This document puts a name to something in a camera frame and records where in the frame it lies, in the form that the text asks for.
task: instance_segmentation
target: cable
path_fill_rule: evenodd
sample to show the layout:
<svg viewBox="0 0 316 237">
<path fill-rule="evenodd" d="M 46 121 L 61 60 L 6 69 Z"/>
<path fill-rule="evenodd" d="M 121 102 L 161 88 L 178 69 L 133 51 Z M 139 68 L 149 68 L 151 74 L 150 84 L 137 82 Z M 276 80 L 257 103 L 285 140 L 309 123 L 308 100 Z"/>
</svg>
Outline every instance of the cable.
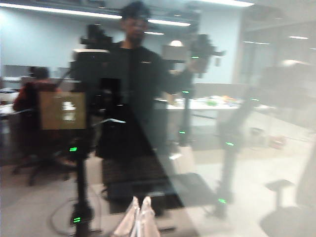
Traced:
<svg viewBox="0 0 316 237">
<path fill-rule="evenodd" d="M 55 211 L 53 211 L 53 213 L 48 217 L 48 226 L 51 227 L 51 229 L 56 232 L 57 234 L 61 235 L 61 236 L 69 236 L 69 233 L 64 232 L 64 231 L 60 231 L 56 228 L 56 226 L 54 225 L 53 222 L 53 217 L 54 215 L 56 215 L 56 213 L 62 208 L 64 207 L 67 203 L 69 203 L 70 201 L 75 201 L 77 200 L 76 198 L 70 198 L 67 201 L 65 201 L 64 203 L 62 203 L 58 208 L 55 209 Z"/>
<path fill-rule="evenodd" d="M 98 195 L 89 185 L 88 187 L 92 190 L 92 192 L 95 194 L 94 196 L 88 196 L 87 198 L 95 198 L 97 197 L 98 198 L 98 206 L 99 206 L 99 210 L 100 210 L 100 220 L 99 220 L 99 230 L 101 230 L 101 224 L 102 224 L 102 221 L 101 221 L 101 218 L 102 218 L 102 208 L 101 208 L 101 201 L 100 201 L 100 195 Z M 55 232 L 57 233 L 58 235 L 61 235 L 61 236 L 69 236 L 69 233 L 67 232 L 64 232 L 64 231 L 61 231 L 59 229 L 57 229 L 57 227 L 54 225 L 54 222 L 53 222 L 53 217 L 56 215 L 56 213 L 62 208 L 64 207 L 67 203 L 71 202 L 71 201 L 76 201 L 78 200 L 77 198 L 70 198 L 68 199 L 67 201 L 65 201 L 64 203 L 62 203 L 59 207 L 57 207 L 53 213 L 48 217 L 48 226 Z"/>
<path fill-rule="evenodd" d="M 64 73 L 62 77 L 60 78 L 59 82 L 56 83 L 56 88 L 58 88 L 60 84 L 64 81 L 65 77 L 69 75 L 72 71 L 74 71 L 75 69 L 76 68 L 70 68 L 68 71 L 66 71 L 66 73 Z"/>
</svg>

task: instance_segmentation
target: wall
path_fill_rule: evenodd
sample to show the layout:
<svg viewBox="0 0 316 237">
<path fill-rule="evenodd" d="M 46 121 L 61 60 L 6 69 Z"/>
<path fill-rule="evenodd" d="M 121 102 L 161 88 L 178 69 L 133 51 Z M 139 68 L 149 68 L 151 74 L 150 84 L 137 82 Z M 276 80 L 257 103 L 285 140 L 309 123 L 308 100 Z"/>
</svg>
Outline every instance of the wall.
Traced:
<svg viewBox="0 0 316 237">
<path fill-rule="evenodd" d="M 241 30 L 241 8 L 205 5 L 201 14 L 200 34 L 208 34 L 218 51 L 225 50 L 221 66 L 215 66 L 215 58 L 209 64 L 208 72 L 196 82 L 232 83 L 235 77 L 235 66 L 239 35 Z"/>
<path fill-rule="evenodd" d="M 42 13 L 1 7 L 1 72 L 4 65 L 47 66 L 51 71 L 69 67 L 72 50 L 83 48 L 79 38 L 86 36 L 86 25 L 99 19 Z M 101 22 L 114 41 L 124 38 L 117 27 L 107 27 L 114 20 Z M 144 45 L 161 54 L 161 46 L 171 41 L 166 36 L 147 36 Z"/>
</svg>

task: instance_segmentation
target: white table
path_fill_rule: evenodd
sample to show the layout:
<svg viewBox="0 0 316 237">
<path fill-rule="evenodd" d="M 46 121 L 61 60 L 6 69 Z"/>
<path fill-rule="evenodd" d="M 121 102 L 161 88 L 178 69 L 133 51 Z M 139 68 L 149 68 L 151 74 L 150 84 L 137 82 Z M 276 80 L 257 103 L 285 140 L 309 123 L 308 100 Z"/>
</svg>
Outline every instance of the white table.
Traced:
<svg viewBox="0 0 316 237">
<path fill-rule="evenodd" d="M 0 115 L 9 115 L 13 113 L 13 104 L 1 105 L 0 106 Z"/>
</svg>

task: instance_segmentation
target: ceiling light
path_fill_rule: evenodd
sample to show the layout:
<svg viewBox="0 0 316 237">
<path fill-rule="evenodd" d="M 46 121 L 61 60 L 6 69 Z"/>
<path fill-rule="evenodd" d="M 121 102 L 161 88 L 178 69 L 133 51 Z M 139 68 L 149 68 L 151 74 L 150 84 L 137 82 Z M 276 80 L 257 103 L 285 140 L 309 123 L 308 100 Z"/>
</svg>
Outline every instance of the ceiling light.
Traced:
<svg viewBox="0 0 316 237">
<path fill-rule="evenodd" d="M 269 44 L 269 43 L 260 43 L 260 42 L 255 42 L 255 44 Z"/>
<path fill-rule="evenodd" d="M 179 40 L 173 40 L 169 45 L 174 47 L 183 47 L 182 42 Z"/>
<path fill-rule="evenodd" d="M 155 36 L 162 36 L 164 35 L 164 33 L 160 33 L 160 32 L 150 32 L 150 31 L 146 31 L 144 32 L 145 34 L 148 34 L 148 35 L 155 35 Z"/>
<path fill-rule="evenodd" d="M 253 41 L 244 41 L 244 43 L 255 43 L 255 44 L 270 44 L 270 43 L 253 42 Z"/>
<path fill-rule="evenodd" d="M 48 8 L 48 7 L 38 7 L 38 6 L 16 5 L 16 4 L 9 4 L 9 3 L 0 3 L 0 6 L 12 7 L 12 8 L 18 8 L 18 9 L 26 9 L 26 10 L 35 10 L 35 11 L 64 13 L 64 14 L 70 14 L 70 15 L 110 18 L 110 19 L 121 19 L 122 18 L 121 16 L 102 14 L 102 13 L 85 12 L 85 11 L 73 11 L 73 10 L 56 9 L 56 8 Z"/>
<path fill-rule="evenodd" d="M 190 26 L 190 23 L 184 23 L 184 22 L 176 22 L 176 21 L 162 21 L 162 20 L 155 20 L 155 19 L 149 19 L 148 22 L 154 23 L 154 24 L 162 24 L 162 25 L 169 25 L 169 26 Z"/>
<path fill-rule="evenodd" d="M 236 1 L 236 0 L 199 0 L 199 1 L 218 3 L 218 4 L 224 4 L 224 5 L 230 5 L 230 6 L 240 6 L 240 7 L 247 7 L 247 6 L 254 5 L 254 3 L 251 3 L 251 2 Z"/>
<path fill-rule="evenodd" d="M 308 40 L 308 37 L 303 37 L 303 36 L 289 36 L 289 38 L 299 39 L 299 40 Z"/>
</svg>

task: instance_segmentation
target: wheel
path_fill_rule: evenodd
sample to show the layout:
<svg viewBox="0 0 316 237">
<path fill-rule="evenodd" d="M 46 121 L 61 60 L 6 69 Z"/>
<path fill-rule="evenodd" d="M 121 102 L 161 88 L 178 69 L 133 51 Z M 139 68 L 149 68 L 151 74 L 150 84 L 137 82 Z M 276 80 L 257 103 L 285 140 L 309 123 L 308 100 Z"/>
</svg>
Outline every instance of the wheel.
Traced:
<svg viewBox="0 0 316 237">
<path fill-rule="evenodd" d="M 70 179 L 69 173 L 65 174 L 63 180 L 64 180 L 64 181 L 67 181 L 67 180 L 69 180 L 69 179 Z"/>
<path fill-rule="evenodd" d="M 19 168 L 15 168 L 14 170 L 12 170 L 12 174 L 19 174 L 19 173 L 20 173 Z"/>
<path fill-rule="evenodd" d="M 34 179 L 30 179 L 29 180 L 29 186 L 34 186 L 35 184 L 35 180 Z"/>
</svg>

